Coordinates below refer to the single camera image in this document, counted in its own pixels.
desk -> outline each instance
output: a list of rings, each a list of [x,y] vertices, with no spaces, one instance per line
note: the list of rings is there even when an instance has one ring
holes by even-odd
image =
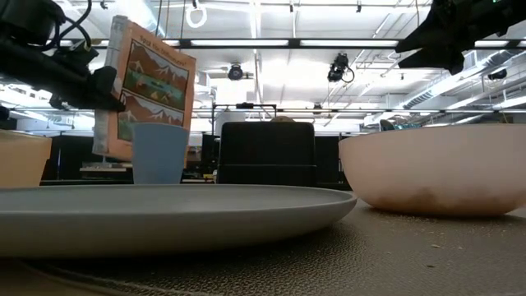
[[[526,294],[526,209],[496,220],[438,220],[380,213],[359,202],[327,229],[258,247],[25,263],[71,282],[145,296],[519,296]]]

black cable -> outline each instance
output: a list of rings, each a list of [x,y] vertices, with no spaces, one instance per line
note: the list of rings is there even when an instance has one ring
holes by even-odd
[[[39,50],[48,51],[58,45],[60,45],[60,22],[55,21],[55,35],[51,39],[51,42],[49,42],[48,44],[44,46],[39,47]]]
[[[70,23],[72,23],[73,25],[76,25],[76,28],[81,32],[82,36],[84,36],[84,40],[85,40],[85,45],[90,48],[91,47],[91,37],[90,35],[88,34],[88,32],[81,26],[81,25],[77,25],[76,22],[74,20],[72,20],[71,18],[67,17],[66,16],[66,21],[69,21]]]
[[[72,22],[72,25],[70,25],[67,29],[65,29],[61,34],[60,34],[60,39],[59,39],[59,42],[58,42],[58,45],[60,45],[60,41],[62,40],[62,38],[64,38],[64,36],[66,36],[69,32],[73,31],[75,28],[77,28],[83,35],[84,33],[82,31],[85,32],[84,29],[82,29],[81,27],[81,23],[82,21],[85,21],[86,18],[88,18],[88,15],[90,14],[91,12],[91,7],[93,6],[93,1],[92,0],[88,0],[88,7],[86,8],[84,14],[82,14],[82,16],[76,20],[76,21],[73,21]],[[88,41],[88,39],[86,40],[86,44],[88,44],[88,42],[91,44],[91,40]]]

gray plate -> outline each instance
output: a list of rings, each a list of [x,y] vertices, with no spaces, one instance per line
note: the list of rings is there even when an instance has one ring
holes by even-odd
[[[356,205],[346,192],[249,185],[0,190],[0,257],[201,252],[324,228]]]

light blue cup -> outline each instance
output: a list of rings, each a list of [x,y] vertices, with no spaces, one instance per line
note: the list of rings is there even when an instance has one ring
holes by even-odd
[[[162,123],[136,123],[133,132],[133,182],[179,184],[188,131]]]

plate rim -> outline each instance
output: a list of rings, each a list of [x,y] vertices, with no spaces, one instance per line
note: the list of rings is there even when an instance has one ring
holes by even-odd
[[[75,185],[75,186],[49,186],[49,187],[22,187],[22,188],[1,188],[0,189],[0,199],[2,199],[3,193],[9,193],[9,192],[33,192],[38,190],[47,190],[47,191],[57,191],[61,189],[67,189],[67,190],[80,190],[82,188],[91,188],[93,189],[96,187],[97,189],[103,189],[103,188],[109,188],[109,187],[117,187],[117,188],[124,188],[124,187],[215,187],[215,188],[228,188],[228,187],[259,187],[259,188],[266,188],[266,189],[299,189],[303,191],[318,191],[318,192],[327,192],[333,195],[337,195],[339,197],[342,197],[341,201],[332,201],[332,202],[324,202],[320,204],[315,205],[306,205],[306,206],[287,206],[287,207],[275,207],[275,208],[261,208],[261,209],[236,209],[236,210],[199,210],[199,211],[188,211],[188,212],[176,212],[176,211],[169,211],[169,210],[160,210],[160,211],[140,211],[136,209],[130,209],[127,211],[100,211],[100,210],[3,210],[0,209],[0,217],[5,216],[13,216],[13,215],[34,215],[34,216],[43,216],[43,215],[51,215],[51,216],[67,216],[67,215],[74,215],[74,216],[127,216],[127,215],[143,215],[143,216],[149,216],[149,215],[155,215],[155,216],[161,216],[161,215],[227,215],[227,214],[238,214],[238,213],[259,213],[259,212],[269,212],[269,211],[282,211],[282,210],[305,210],[309,208],[320,208],[325,206],[343,206],[347,204],[353,204],[351,211],[355,206],[358,198],[356,197],[356,194],[354,192],[343,192],[339,190],[333,190],[333,189],[327,189],[327,188],[318,188],[318,187],[296,187],[296,186],[283,186],[283,185],[252,185],[252,184],[215,184],[215,185],[195,185],[195,184],[160,184],[160,185],[154,185],[154,184],[148,184],[148,185],[132,185],[132,184],[124,184],[124,185]]]

